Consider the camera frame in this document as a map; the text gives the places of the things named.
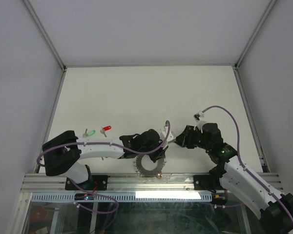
white tabletop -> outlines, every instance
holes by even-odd
[[[165,121],[179,135],[195,125],[193,114],[211,105],[227,108],[241,133],[241,156],[262,172],[251,129],[233,70],[230,66],[98,67],[68,68],[49,139],[66,130],[90,139],[104,139],[102,127],[111,125],[108,138],[159,131]],[[223,139],[236,148],[236,129],[222,110],[209,110],[205,119],[216,122]],[[93,173],[134,173],[134,159],[83,159]],[[215,164],[202,149],[188,150],[170,144],[163,173],[204,173]]]

glass panel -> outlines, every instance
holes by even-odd
[[[246,208],[246,213],[248,215],[248,220],[250,223],[251,233],[266,234],[265,231],[260,226],[260,223],[256,215],[254,215],[254,213],[247,206],[245,208]]]
[[[83,202],[98,210],[112,202]],[[240,207],[200,202],[121,202],[117,214],[96,214],[72,203],[31,202],[24,234],[244,234]]]

cable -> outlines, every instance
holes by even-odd
[[[104,226],[104,227],[102,228],[102,231],[100,231],[100,234],[104,234],[104,231],[105,231],[109,226],[112,225],[112,223],[113,223],[114,220],[116,219],[116,216],[117,216],[117,211],[115,212],[115,215],[114,215],[112,221],[110,221],[109,224],[107,224],[106,226]]]
[[[238,207],[238,206],[242,206],[243,203],[237,203],[237,204],[234,204],[234,205],[215,205],[215,204],[211,204],[211,203],[208,203],[208,202],[202,202],[202,204],[205,204],[205,205],[210,205],[210,206],[213,206],[213,207],[219,207],[219,208],[233,208],[233,207]]]
[[[79,189],[80,191],[83,191],[83,192],[85,192],[86,194],[91,194],[91,195],[93,195],[93,196],[100,196],[100,197],[104,197],[104,198],[110,199],[110,200],[114,201],[115,204],[116,204],[116,208],[115,208],[114,210],[112,210],[112,211],[107,211],[107,212],[103,212],[103,211],[95,211],[95,210],[93,210],[93,209],[90,209],[90,208],[88,208],[88,207],[86,207],[86,206],[83,206],[82,204],[76,202],[80,207],[84,208],[85,210],[88,210],[88,211],[91,211],[91,212],[97,213],[97,214],[111,214],[111,213],[117,211],[117,209],[118,209],[118,207],[119,207],[119,203],[118,203],[118,201],[117,201],[116,199],[112,198],[111,196],[106,196],[106,195],[103,195],[103,194],[97,194],[97,193],[89,192],[89,191],[87,191],[87,190],[81,188],[80,186],[78,186],[78,185],[75,183],[75,181],[73,181],[72,179],[69,179],[69,180],[70,180],[70,181],[72,182],[72,184],[73,184],[77,189]]]
[[[222,109],[223,111],[225,111],[230,117],[231,117],[231,119],[233,120],[233,122],[234,122],[234,125],[235,125],[235,128],[236,128],[236,132],[237,132],[237,156],[238,156],[238,159],[239,159],[239,162],[240,162],[240,164],[241,164],[241,166],[243,167],[243,169],[252,177],[252,178],[254,178],[268,193],[270,193],[271,194],[271,196],[280,204],[280,206],[284,209],[284,211],[287,213],[287,215],[289,216],[289,218],[290,218],[290,220],[291,220],[291,222],[292,222],[292,224],[293,224],[293,217],[292,217],[292,215],[291,215],[291,213],[290,213],[290,211],[285,207],[285,205],[280,201],[280,199],[274,194],[274,193],[272,193],[271,191],[270,191],[270,189],[269,189],[269,187],[267,187],[263,182],[261,182],[248,168],[246,168],[246,166],[245,166],[245,164],[243,163],[243,161],[242,161],[242,158],[241,158],[241,155],[240,155],[240,130],[239,130],[239,126],[238,126],[238,124],[237,124],[237,122],[236,122],[236,120],[235,120],[235,118],[233,117],[233,115],[226,109],[226,108],[224,108],[224,107],[222,107],[222,106],[217,106],[217,105],[215,105],[215,106],[210,106],[210,107],[208,107],[208,108],[206,108],[206,109],[204,109],[203,111],[202,111],[202,113],[204,113],[204,112],[206,112],[206,111],[208,111],[208,110],[210,110],[210,109],[212,109],[212,108],[219,108],[219,109]]]
[[[94,193],[94,192],[97,190],[97,188],[98,188],[98,183],[97,183],[96,181],[94,181],[93,183],[96,184],[96,186],[95,186],[94,189],[92,190],[92,192]]]
[[[42,158],[42,156],[44,156],[45,154],[53,151],[53,150],[56,150],[56,149],[59,149],[59,148],[62,148],[62,147],[67,147],[67,146],[72,146],[72,145],[112,145],[112,146],[116,146],[116,147],[119,147],[119,148],[122,148],[124,150],[127,150],[127,151],[130,151],[132,153],[135,153],[135,154],[139,154],[139,155],[149,155],[151,153],[154,153],[156,152],[157,150],[159,150],[167,141],[167,138],[169,136],[169,133],[170,133],[170,122],[168,120],[166,120],[165,122],[165,125],[168,127],[168,130],[167,130],[167,135],[166,137],[164,138],[164,140],[162,141],[162,143],[156,147],[154,150],[151,150],[151,151],[148,151],[148,152],[138,152],[138,151],[135,151],[135,150],[132,150],[130,148],[127,148],[123,145],[119,145],[119,144],[116,144],[116,143],[110,143],[110,142],[72,142],[72,143],[67,143],[67,144],[63,144],[63,145],[57,145],[57,146],[54,146],[50,149],[47,149],[46,151],[43,151],[37,158],[37,164],[41,167],[44,167],[45,165],[43,165],[42,163],[40,163],[40,160]]]
[[[107,225],[107,222],[108,222],[109,219],[111,218],[111,216],[112,216],[112,214],[107,215],[107,217],[106,217],[106,219],[105,219],[105,221],[104,221],[104,224],[102,225],[102,228],[101,228],[99,234],[105,232],[105,227],[106,227],[106,225]]]
[[[228,189],[225,189],[223,196],[227,196],[227,193],[228,193]]]

red wire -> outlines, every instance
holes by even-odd
[[[96,186],[95,186],[94,189],[92,190],[92,192],[94,193],[94,191],[96,191],[97,188],[98,188],[98,183],[97,183],[96,181],[94,181],[93,183],[96,184]]]

led light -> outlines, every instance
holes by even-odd
[[[195,191],[136,191],[136,198],[201,199]]]

